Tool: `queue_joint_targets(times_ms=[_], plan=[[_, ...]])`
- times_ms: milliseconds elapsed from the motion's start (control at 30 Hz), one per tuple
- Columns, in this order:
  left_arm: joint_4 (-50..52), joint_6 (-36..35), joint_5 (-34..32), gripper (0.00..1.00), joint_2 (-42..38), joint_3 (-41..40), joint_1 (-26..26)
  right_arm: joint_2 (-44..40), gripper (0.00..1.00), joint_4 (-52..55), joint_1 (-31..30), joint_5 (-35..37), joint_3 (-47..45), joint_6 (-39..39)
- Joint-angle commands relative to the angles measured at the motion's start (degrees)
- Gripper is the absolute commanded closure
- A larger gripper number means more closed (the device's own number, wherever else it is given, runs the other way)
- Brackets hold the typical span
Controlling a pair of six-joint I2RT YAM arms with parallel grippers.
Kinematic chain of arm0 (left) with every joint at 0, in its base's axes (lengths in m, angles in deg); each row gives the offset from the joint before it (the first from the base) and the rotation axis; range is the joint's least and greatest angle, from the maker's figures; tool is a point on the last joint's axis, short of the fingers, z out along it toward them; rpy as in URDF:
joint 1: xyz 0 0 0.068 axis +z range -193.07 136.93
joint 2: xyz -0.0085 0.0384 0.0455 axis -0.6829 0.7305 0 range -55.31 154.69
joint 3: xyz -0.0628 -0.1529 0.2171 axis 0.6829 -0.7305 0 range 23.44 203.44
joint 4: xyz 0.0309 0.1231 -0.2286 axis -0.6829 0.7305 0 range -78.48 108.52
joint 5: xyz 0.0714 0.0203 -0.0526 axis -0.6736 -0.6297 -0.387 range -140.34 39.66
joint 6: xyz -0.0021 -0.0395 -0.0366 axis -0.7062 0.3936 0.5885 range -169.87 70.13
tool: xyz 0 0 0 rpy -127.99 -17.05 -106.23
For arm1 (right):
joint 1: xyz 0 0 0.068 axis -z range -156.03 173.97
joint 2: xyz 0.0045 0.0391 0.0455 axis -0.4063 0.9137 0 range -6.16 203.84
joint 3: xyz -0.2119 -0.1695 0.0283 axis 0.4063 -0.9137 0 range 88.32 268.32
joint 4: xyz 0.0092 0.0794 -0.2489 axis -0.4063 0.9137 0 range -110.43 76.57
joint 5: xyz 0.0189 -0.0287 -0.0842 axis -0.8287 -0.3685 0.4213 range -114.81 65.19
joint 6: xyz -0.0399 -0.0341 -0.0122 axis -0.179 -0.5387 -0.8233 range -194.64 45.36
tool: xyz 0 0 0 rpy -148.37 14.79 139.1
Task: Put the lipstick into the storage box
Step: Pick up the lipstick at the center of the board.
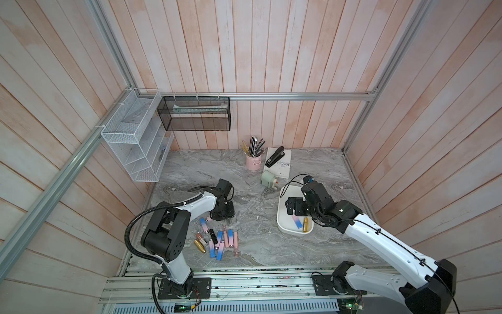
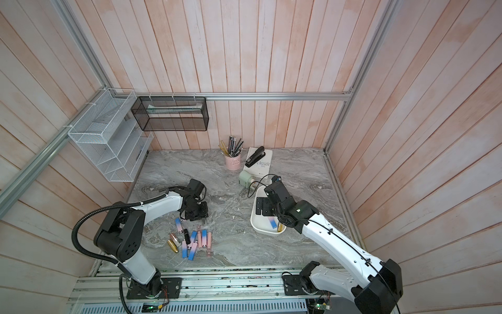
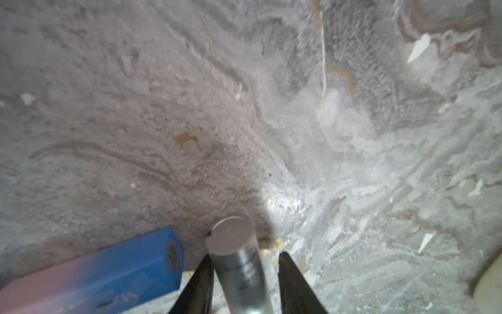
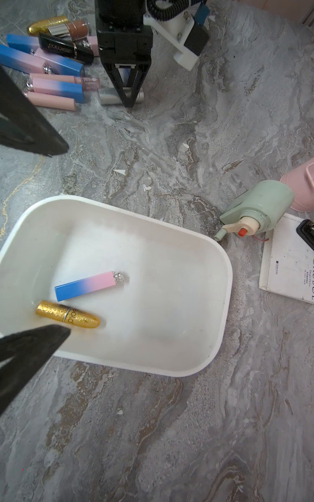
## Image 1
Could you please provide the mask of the pink lip gloss tube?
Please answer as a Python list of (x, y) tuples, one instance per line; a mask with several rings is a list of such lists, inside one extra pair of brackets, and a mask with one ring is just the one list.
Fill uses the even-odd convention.
[(228, 232), (227, 232), (227, 226), (223, 225), (222, 231), (223, 231), (223, 240), (224, 240), (225, 248), (229, 248), (230, 245), (229, 245), (229, 237), (228, 237)]

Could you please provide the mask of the white storage tray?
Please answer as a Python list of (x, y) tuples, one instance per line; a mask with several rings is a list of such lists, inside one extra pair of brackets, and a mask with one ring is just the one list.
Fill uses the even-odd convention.
[[(295, 222), (292, 219), (292, 215), (289, 215), (286, 209), (286, 201), (289, 199), (289, 197), (302, 198), (302, 200), (304, 200), (301, 187), (290, 185), (288, 186), (288, 189), (284, 193), (284, 195), (279, 197), (278, 209), (277, 209), (277, 224), (279, 230), (285, 234), (292, 236), (306, 236), (307, 234), (310, 234), (313, 231), (314, 222), (312, 221), (311, 217), (308, 217), (309, 231), (307, 233), (304, 233), (303, 229), (298, 229), (295, 225)], [(305, 217), (299, 217), (302, 224), (304, 218)]]

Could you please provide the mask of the gold glitter lipstick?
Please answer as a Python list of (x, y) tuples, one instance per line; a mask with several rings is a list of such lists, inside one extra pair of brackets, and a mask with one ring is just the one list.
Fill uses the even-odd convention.
[(193, 242), (200, 252), (202, 252), (203, 254), (206, 253), (204, 245), (198, 239), (195, 239)]

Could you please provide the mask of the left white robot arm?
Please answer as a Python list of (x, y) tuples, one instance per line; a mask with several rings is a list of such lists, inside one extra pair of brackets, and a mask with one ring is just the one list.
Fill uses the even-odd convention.
[(193, 191), (197, 194), (187, 200), (158, 204), (141, 238), (147, 256), (159, 262), (167, 278), (177, 285), (184, 285), (192, 276), (182, 253), (190, 223), (204, 213), (213, 221), (235, 216), (231, 200), (234, 187), (229, 181), (220, 179), (215, 187), (197, 187)]

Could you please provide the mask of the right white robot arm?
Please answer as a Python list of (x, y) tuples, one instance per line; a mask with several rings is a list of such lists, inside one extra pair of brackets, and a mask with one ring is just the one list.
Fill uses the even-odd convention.
[(334, 228), (365, 245), (396, 274), (370, 270), (344, 261), (329, 275), (313, 272), (317, 295), (368, 292), (399, 302), (411, 313), (446, 313), (455, 304), (457, 268), (447, 259), (434, 260), (397, 239), (347, 200), (335, 201), (322, 183), (306, 176), (281, 189), (279, 207), (321, 227)]

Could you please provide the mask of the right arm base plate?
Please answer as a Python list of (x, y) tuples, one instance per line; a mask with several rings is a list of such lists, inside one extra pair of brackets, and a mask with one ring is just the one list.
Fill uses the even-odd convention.
[(366, 295), (365, 290), (354, 290), (344, 278), (312, 272), (311, 279), (317, 296)]

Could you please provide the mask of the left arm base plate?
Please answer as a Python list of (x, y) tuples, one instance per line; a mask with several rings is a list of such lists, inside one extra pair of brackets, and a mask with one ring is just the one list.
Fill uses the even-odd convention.
[(160, 300), (209, 298), (211, 287), (212, 279), (210, 277), (189, 278), (183, 285), (162, 279), (157, 297)]

